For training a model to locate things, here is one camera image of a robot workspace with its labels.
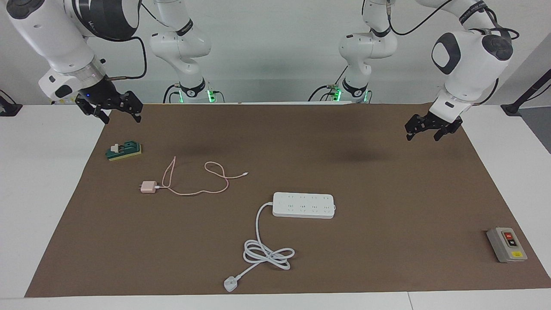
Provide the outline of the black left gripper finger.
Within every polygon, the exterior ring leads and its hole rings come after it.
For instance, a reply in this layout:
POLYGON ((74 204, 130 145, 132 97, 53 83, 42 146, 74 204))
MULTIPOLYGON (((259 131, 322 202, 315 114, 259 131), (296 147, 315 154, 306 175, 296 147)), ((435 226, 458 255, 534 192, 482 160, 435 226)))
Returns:
POLYGON ((431 120, 427 116, 413 115, 405 124, 407 141, 411 141, 418 133, 431 129, 431 126, 431 120))
POLYGON ((454 122, 443 124, 434 134, 433 139, 439 141, 443 136, 455 133, 462 126, 463 120, 461 117, 456 118, 454 122))

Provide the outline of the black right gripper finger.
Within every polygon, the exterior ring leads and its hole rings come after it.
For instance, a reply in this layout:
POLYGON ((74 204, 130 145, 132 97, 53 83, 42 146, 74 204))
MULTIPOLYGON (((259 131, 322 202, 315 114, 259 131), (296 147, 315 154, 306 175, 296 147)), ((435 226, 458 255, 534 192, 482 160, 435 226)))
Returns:
POLYGON ((104 110, 102 110, 100 106, 93 106, 84 98, 76 98, 75 104, 77 104, 77 106, 85 115, 92 115, 101 120, 105 125, 109 123, 109 116, 104 112, 104 110))
POLYGON ((143 110, 143 103, 132 91, 127 91, 124 94, 120 94, 118 97, 114 97, 113 108, 130 114, 135 122, 141 122, 142 116, 140 114, 143 110))

